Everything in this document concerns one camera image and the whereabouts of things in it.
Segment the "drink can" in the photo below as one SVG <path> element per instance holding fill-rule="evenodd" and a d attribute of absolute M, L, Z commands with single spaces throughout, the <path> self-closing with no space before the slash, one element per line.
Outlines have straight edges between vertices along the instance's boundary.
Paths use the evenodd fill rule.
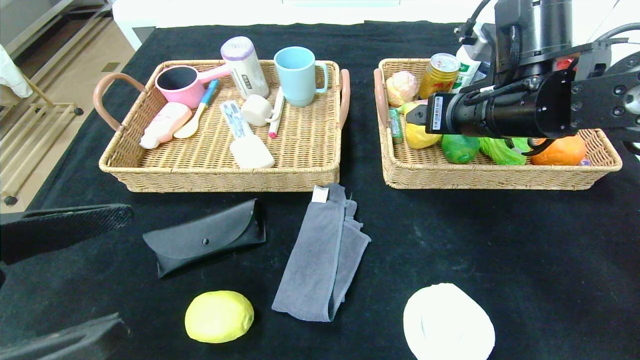
<path fill-rule="evenodd" d="M 420 83 L 418 95 L 427 99 L 436 92 L 450 92 L 458 78 L 460 61 L 451 54 L 439 53 L 431 57 Z"/>

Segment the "gray towel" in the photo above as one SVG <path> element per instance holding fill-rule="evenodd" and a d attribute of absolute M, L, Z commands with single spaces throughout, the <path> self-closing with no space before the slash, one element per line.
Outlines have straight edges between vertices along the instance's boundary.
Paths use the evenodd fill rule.
<path fill-rule="evenodd" d="M 271 308 L 306 321 L 330 322 L 371 241 L 353 219 L 358 204 L 329 184 L 325 204 L 311 202 Z"/>

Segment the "table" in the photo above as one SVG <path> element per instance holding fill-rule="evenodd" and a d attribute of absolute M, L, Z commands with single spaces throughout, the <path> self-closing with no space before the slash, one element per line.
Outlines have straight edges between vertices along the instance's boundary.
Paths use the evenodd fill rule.
<path fill-rule="evenodd" d="M 249 36 L 261 58 L 302 45 L 351 71 L 341 184 L 372 238 L 332 323 L 270 310 L 309 193 L 131 193 L 102 173 L 112 132 L 93 112 L 31 208 L 121 202 L 133 225 L 55 253 L 1 265 L 0 346 L 119 311 L 131 338 L 115 359 L 411 359 L 402 313 L 418 289 L 452 282 L 489 315 L 490 359 L 640 357 L 640 165 L 620 146 L 622 170 L 590 190 L 394 190 L 382 180 L 372 72 L 382 58 L 457 49 L 454 24 L 207 26 L 157 29 L 124 72 L 146 82 L 166 60 L 219 58 Z M 123 119 L 135 89 L 114 84 L 105 106 Z M 252 197 L 266 209 L 268 242 L 156 277 L 141 235 Z M 231 343 L 189 339 L 184 312 L 198 294 L 235 290 L 256 321 Z"/>

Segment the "toy fruit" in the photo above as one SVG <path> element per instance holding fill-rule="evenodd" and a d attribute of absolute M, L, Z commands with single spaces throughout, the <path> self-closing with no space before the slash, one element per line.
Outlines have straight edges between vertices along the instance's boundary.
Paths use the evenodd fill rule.
<path fill-rule="evenodd" d="M 448 162 L 468 164 L 480 150 L 480 141 L 478 138 L 464 135 L 443 135 L 441 146 Z"/>
<path fill-rule="evenodd" d="M 512 138 L 516 149 L 507 146 L 504 139 L 480 138 L 480 151 L 498 165 L 525 165 L 527 157 L 522 152 L 529 151 L 526 138 Z"/>
<path fill-rule="evenodd" d="M 531 156 L 534 165 L 580 165 L 587 154 L 587 145 L 580 135 L 567 136 L 554 141 L 538 155 Z"/>
<path fill-rule="evenodd" d="M 387 100 L 389 105 L 398 107 L 410 102 L 418 92 L 418 82 L 412 73 L 399 71 L 385 82 L 387 86 Z"/>
<path fill-rule="evenodd" d="M 235 291 L 210 291 L 198 295 L 184 315 L 184 328 L 191 339 L 203 343 L 225 343 L 239 338 L 253 323 L 253 307 Z"/>
<path fill-rule="evenodd" d="M 412 149 L 423 149 L 440 140 L 440 134 L 427 134 L 425 125 L 406 123 L 406 144 Z"/>

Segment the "white cloth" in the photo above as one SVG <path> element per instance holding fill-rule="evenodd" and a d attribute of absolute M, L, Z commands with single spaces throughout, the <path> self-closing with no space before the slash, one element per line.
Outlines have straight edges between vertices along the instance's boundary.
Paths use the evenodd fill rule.
<path fill-rule="evenodd" d="M 403 323 L 418 360 L 486 360 L 495 344 L 489 316 L 453 284 L 418 290 L 404 307 Z"/>
<path fill-rule="evenodd" d="M 15 95 L 22 98 L 33 94 L 33 90 L 2 45 L 0 45 L 0 84 L 9 86 Z"/>

